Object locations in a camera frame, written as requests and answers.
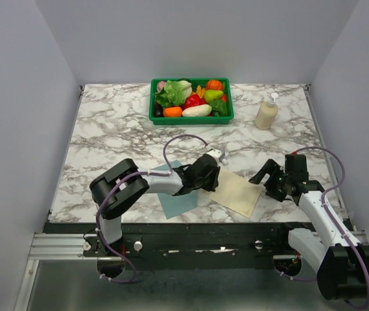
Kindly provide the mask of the blue-grey envelope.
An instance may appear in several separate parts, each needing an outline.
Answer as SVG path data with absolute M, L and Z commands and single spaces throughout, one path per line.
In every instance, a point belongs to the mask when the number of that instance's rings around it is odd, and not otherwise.
M 192 211 L 198 206 L 198 191 L 183 196 L 170 196 L 168 194 L 157 194 L 166 219 L 180 216 Z

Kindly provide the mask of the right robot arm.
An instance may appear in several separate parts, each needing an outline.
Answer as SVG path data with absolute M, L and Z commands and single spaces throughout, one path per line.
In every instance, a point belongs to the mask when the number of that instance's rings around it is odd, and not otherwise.
M 297 228 L 275 237 L 276 249 L 284 254 L 296 250 L 316 272 L 316 281 L 327 300 L 369 300 L 369 245 L 364 245 L 342 223 L 319 181 L 311 180 L 307 159 L 301 154 L 285 156 L 281 167 L 269 159 L 250 178 L 264 182 L 265 194 L 282 202 L 291 197 L 318 233 Z

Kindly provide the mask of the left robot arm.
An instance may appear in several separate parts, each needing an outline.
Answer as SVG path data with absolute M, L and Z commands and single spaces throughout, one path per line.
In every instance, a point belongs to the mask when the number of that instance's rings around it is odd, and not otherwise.
M 194 163 L 166 170 L 140 170 L 132 159 L 124 159 L 89 185 L 99 206 L 98 248 L 107 256 L 120 250 L 121 217 L 144 194 L 185 196 L 198 189 L 214 192 L 219 186 L 223 153 L 211 149 Z

